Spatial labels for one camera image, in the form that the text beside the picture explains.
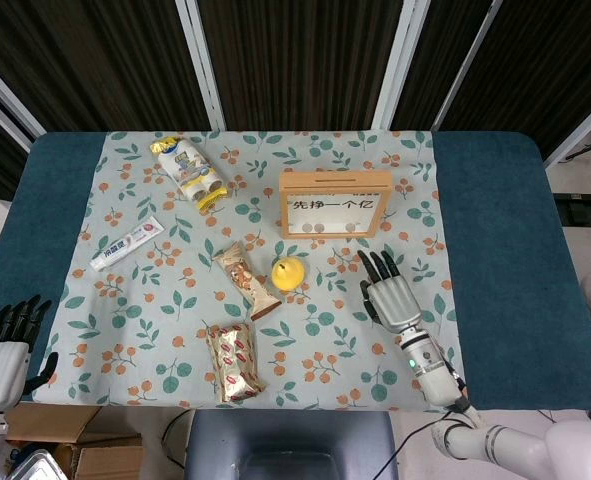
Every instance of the granola bar wrapper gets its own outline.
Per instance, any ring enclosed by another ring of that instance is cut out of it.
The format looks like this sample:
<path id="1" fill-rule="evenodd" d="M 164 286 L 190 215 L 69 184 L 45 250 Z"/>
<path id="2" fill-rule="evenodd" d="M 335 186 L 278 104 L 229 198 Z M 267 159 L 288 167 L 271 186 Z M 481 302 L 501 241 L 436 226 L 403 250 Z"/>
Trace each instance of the granola bar wrapper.
<path id="1" fill-rule="evenodd" d="M 224 253 L 216 256 L 215 260 L 235 284 L 237 290 L 251 304 L 251 320 L 257 320 L 281 305 L 282 302 L 268 293 L 264 285 L 259 283 L 248 266 L 246 251 L 239 242 L 235 242 Z"/>
<path id="2" fill-rule="evenodd" d="M 257 378 L 251 331 L 245 323 L 209 332 L 206 337 L 219 384 L 220 401 L 236 402 L 264 390 Z"/>

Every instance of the white pole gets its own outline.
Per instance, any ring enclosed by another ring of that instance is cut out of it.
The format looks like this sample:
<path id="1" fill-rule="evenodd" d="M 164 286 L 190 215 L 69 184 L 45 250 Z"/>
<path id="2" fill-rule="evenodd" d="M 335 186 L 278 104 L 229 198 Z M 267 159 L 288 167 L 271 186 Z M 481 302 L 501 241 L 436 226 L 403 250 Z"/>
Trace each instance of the white pole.
<path id="1" fill-rule="evenodd" d="M 382 88 L 373 114 L 371 124 L 373 129 L 388 130 L 391 127 L 430 4 L 430 0 L 409 0 L 402 5 Z"/>
<path id="2" fill-rule="evenodd" d="M 502 6 L 503 1 L 504 0 L 493 0 L 493 3 L 491 3 L 488 12 L 486 12 L 484 20 L 482 21 L 482 25 L 479 27 L 477 35 L 475 35 L 473 44 L 471 45 L 471 48 L 468 50 L 468 53 L 466 54 L 466 57 L 464 58 L 462 65 L 459 67 L 459 71 L 457 72 L 457 75 L 455 75 L 453 84 L 451 85 L 450 90 L 446 94 L 446 97 L 442 102 L 442 106 L 440 107 L 439 112 L 437 112 L 435 120 L 433 120 L 433 126 L 431 127 L 431 130 L 439 130 L 442 126 L 442 122 L 444 121 L 444 118 L 446 118 L 448 109 L 451 108 L 451 104 L 453 103 L 453 100 L 455 99 L 455 96 L 457 95 L 459 88 L 462 86 L 462 82 L 464 81 L 464 78 L 468 73 L 468 69 L 471 67 L 473 60 L 475 59 L 475 55 L 477 55 L 477 51 L 479 50 L 479 47 L 482 45 L 482 42 L 486 37 L 486 33 L 488 33 L 488 29 L 491 28 L 493 20 L 495 20 L 495 16 L 497 15 L 499 8 Z"/>
<path id="3" fill-rule="evenodd" d="M 31 112 L 24 106 L 19 98 L 8 88 L 0 77 L 0 102 L 15 116 L 17 121 L 33 135 L 38 138 L 46 133 L 46 130 L 37 121 Z"/>
<path id="4" fill-rule="evenodd" d="M 562 160 L 579 141 L 591 131 L 591 114 L 580 123 L 575 130 L 551 153 L 544 162 L 544 168 L 555 165 Z"/>
<path id="5" fill-rule="evenodd" d="M 226 130 L 197 0 L 175 0 L 211 130 Z"/>
<path id="6" fill-rule="evenodd" d="M 0 109 L 0 127 L 4 129 L 8 135 L 15 140 L 15 142 L 22 147 L 26 153 L 30 152 L 31 150 L 31 141 L 22 133 L 22 131 L 13 123 L 13 121 L 8 118 L 1 109 Z"/>

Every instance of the dark teal table pad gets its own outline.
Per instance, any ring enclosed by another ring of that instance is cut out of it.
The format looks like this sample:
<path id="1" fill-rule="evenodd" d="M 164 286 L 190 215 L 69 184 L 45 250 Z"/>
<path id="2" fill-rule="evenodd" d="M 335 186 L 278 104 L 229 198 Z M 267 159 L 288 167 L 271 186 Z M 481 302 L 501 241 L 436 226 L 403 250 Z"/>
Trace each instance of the dark teal table pad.
<path id="1" fill-rule="evenodd" d="M 49 133 L 33 145 L 0 236 L 0 307 L 59 299 L 104 137 Z M 438 132 L 433 145 L 473 404 L 591 409 L 590 318 L 537 146 L 507 132 Z"/>

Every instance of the white robotic arm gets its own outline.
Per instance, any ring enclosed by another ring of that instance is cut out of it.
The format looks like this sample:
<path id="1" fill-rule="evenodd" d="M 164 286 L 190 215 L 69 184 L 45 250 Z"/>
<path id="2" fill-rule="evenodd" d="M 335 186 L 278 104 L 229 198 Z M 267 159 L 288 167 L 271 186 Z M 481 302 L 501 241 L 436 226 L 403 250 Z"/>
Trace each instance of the white robotic arm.
<path id="1" fill-rule="evenodd" d="M 432 405 L 466 417 L 432 427 L 436 447 L 457 460 L 477 459 L 531 480 L 591 480 L 591 422 L 560 422 L 544 439 L 501 425 L 486 425 L 462 390 L 464 382 L 422 329 L 421 310 L 408 283 L 387 252 L 371 260 L 358 251 L 371 282 L 362 281 L 364 307 L 371 318 L 402 338 L 408 366 Z"/>

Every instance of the food packaging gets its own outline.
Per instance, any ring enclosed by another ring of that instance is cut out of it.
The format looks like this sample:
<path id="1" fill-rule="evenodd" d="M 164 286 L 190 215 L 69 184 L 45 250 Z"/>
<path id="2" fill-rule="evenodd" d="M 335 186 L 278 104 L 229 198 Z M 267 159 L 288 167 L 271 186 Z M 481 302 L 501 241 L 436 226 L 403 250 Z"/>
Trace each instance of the food packaging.
<path id="1" fill-rule="evenodd" d="M 220 401 L 237 402 L 256 396 L 264 385 L 257 378 L 255 349 L 245 323 L 209 331 L 208 342 Z"/>
<path id="2" fill-rule="evenodd" d="M 151 152 L 166 170 L 184 196 L 197 207 L 206 210 L 228 190 L 208 160 L 181 137 L 165 137 L 151 144 Z"/>
<path id="3" fill-rule="evenodd" d="M 240 293 L 251 304 L 251 320 L 257 320 L 278 307 L 282 302 L 268 293 L 253 275 L 246 261 L 245 250 L 235 242 L 228 250 L 215 257 Z"/>

